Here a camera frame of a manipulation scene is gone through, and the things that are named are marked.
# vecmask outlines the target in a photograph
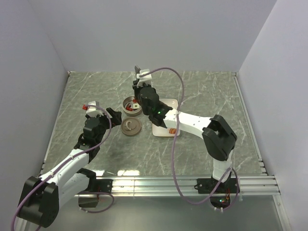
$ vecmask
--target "brown lid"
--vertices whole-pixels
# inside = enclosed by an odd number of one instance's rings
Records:
[[[121,130],[126,136],[135,136],[141,131],[141,121],[134,117],[128,117],[122,121]]]

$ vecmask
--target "gray wall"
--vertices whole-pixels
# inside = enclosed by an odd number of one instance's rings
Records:
[[[308,227],[307,9],[307,0],[278,0],[239,72],[261,155],[295,231]]]
[[[70,71],[238,71],[276,0],[29,2]]]
[[[25,180],[40,170],[66,77],[29,2],[1,0],[1,230],[9,230]]]

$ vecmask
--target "gray marble surface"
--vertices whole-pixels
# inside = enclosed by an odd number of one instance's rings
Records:
[[[231,73],[185,71],[180,74],[185,84],[181,111],[199,116],[222,115],[238,136],[233,166],[240,175],[260,175],[258,157]],[[122,101],[133,95],[134,78],[131,72],[71,73],[44,172],[63,160],[76,144],[85,122],[82,105],[95,100],[104,108],[122,111]],[[179,100],[180,81],[172,72],[153,74],[153,87],[160,98]],[[119,126],[113,128],[96,158],[86,168],[115,175],[120,170],[120,175],[130,170],[142,176],[171,175],[172,138],[153,136],[152,123],[147,116],[141,114],[137,118],[142,122],[140,134],[127,137]],[[212,173],[213,160],[202,139],[181,132],[175,149],[175,168],[179,175]]]

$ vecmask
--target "cable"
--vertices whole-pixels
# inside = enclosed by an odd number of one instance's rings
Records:
[[[104,209],[99,210],[99,211],[89,211],[89,210],[86,210],[84,208],[80,208],[80,210],[85,211],[86,213],[101,213],[101,212],[104,212],[104,211],[108,210],[115,202],[115,197],[112,194],[107,193],[107,192],[96,192],[96,193],[95,192],[80,192],[78,194],[79,195],[82,195],[82,194],[108,195],[108,196],[111,196],[111,198],[112,198],[112,202],[110,203],[110,205],[107,208],[104,208]]]
[[[106,114],[107,118],[108,118],[108,121],[109,121],[109,130],[108,130],[107,136],[106,136],[99,144],[97,144],[97,145],[95,145],[95,146],[93,146],[93,147],[91,147],[91,148],[89,148],[89,149],[87,149],[87,150],[84,150],[84,151],[82,151],[82,152],[80,152],[80,153],[77,153],[77,154],[73,155],[73,156],[72,156],[73,158],[75,158],[75,157],[77,157],[77,156],[80,156],[80,155],[82,155],[82,154],[84,154],[84,153],[86,153],[86,152],[89,152],[89,151],[91,151],[91,150],[93,150],[93,149],[99,147],[100,145],[102,145],[102,144],[106,141],[106,139],[109,137],[110,132],[111,132],[111,128],[112,128],[112,123],[111,123],[110,116],[108,115],[108,113],[107,113],[104,109],[102,109],[101,107],[96,106],[96,105],[85,105],[85,107],[95,107],[95,108],[101,110],[102,112],[104,112],[104,113]],[[72,160],[71,158],[65,160],[62,164],[60,164],[60,165],[54,170],[53,174],[56,174],[58,171],[60,171],[60,169],[63,168],[63,166],[65,166],[65,165],[66,165],[68,162],[70,162],[71,160]],[[41,183],[39,183],[34,189],[32,189],[31,192],[29,192],[29,194],[28,194],[27,196],[25,196],[25,198],[21,201],[21,203],[18,205],[17,210],[16,210],[16,212],[15,212],[15,214],[14,214],[14,217],[13,217],[13,219],[12,219],[12,222],[11,222],[11,231],[14,231],[14,224],[15,224],[16,217],[17,217],[17,215],[18,215],[20,209],[22,208],[22,206],[25,204],[25,202],[30,198],[30,196],[31,196],[37,189],[39,189],[44,183],[46,183],[47,181],[49,181],[51,178],[52,178],[52,175],[49,175],[45,180],[43,180],[43,181],[42,181]]]
[[[147,76],[147,75],[149,75],[149,74],[152,74],[152,73],[154,73],[154,72],[156,72],[156,71],[160,71],[160,70],[170,70],[170,71],[173,71],[173,72],[179,77],[179,79],[180,79],[180,81],[181,81],[182,94],[181,94],[180,102],[179,102],[179,105],[178,105],[178,108],[177,108],[178,113],[177,113],[177,128],[176,128],[176,129],[177,129],[177,131],[178,131],[178,130],[179,130],[179,126],[180,126],[179,111],[180,111],[180,107],[181,107],[181,104],[182,104],[183,99],[184,99],[184,82],[183,82],[182,77],[179,75],[179,73],[178,73],[176,70],[174,70],[174,69],[172,69],[172,68],[170,68],[170,67],[160,67],[160,68],[157,68],[157,69],[155,69],[155,70],[152,70],[152,71],[150,71],[150,72],[148,72],[148,73],[146,73],[146,74],[140,75],[140,77]],[[177,181],[177,177],[176,177],[176,174],[175,174],[175,168],[174,168],[174,149],[175,149],[176,140],[177,140],[177,136],[174,136],[174,138],[173,138],[173,143],[172,143],[172,150],[171,150],[171,170],[172,170],[172,177],[173,177],[173,181],[174,181],[175,187],[176,187],[176,189],[177,189],[179,195],[181,196],[181,198],[184,199],[185,201],[187,201],[188,203],[192,204],[192,205],[200,205],[200,204],[204,203],[204,202],[207,201],[211,196],[213,196],[213,194],[214,194],[214,192],[216,191],[216,189],[218,188],[219,184],[222,182],[222,179],[227,175],[227,173],[229,173],[229,172],[232,170],[232,171],[234,172],[234,174],[235,174],[235,178],[236,178],[236,182],[237,182],[236,195],[235,195],[235,199],[232,201],[232,203],[231,203],[227,208],[225,208],[224,210],[230,208],[230,207],[234,204],[234,202],[235,202],[235,200],[236,200],[236,198],[237,198],[237,196],[238,196],[238,193],[239,193],[239,182],[238,182],[238,177],[237,177],[237,174],[236,174],[234,168],[232,168],[232,167],[228,168],[228,169],[225,171],[225,173],[222,175],[222,177],[220,178],[220,180],[217,182],[217,184],[216,184],[216,186],[214,187],[214,189],[212,190],[212,192],[211,192],[205,199],[203,199],[203,200],[201,200],[201,201],[199,201],[199,202],[194,202],[194,201],[189,200],[188,198],[186,198],[186,197],[183,195],[183,193],[182,193],[181,190],[180,190],[180,187],[179,187],[179,184],[178,184],[178,181]]]

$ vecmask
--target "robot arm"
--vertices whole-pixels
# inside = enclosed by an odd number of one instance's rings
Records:
[[[89,105],[98,106],[98,102],[90,102]],[[101,143],[110,124],[107,116],[97,108],[84,107],[83,109],[87,110],[87,120],[85,121],[83,133],[79,136],[74,149],[52,170],[40,176],[40,178],[30,177],[25,182],[19,203],[39,183],[46,180],[50,175],[53,176],[24,203],[18,217],[46,228],[53,223],[59,209],[74,195],[81,191],[98,192],[95,172],[83,169],[83,167],[92,161],[100,147],[98,146],[75,158],[74,155]],[[111,108],[106,110],[111,116],[112,128],[122,123],[121,112],[115,112]],[[55,170],[67,160],[70,161],[54,174]]]
[[[231,166],[231,155],[237,136],[225,119],[220,115],[200,117],[179,112],[159,101],[155,88],[152,87],[151,74],[145,75],[149,70],[140,70],[135,67],[136,80],[133,81],[135,99],[141,105],[143,113],[149,116],[156,126],[164,128],[177,127],[177,114],[179,115],[179,129],[194,134],[204,140],[206,149],[214,159],[213,179],[218,181],[224,172]],[[230,179],[228,174],[222,180],[226,183]]]

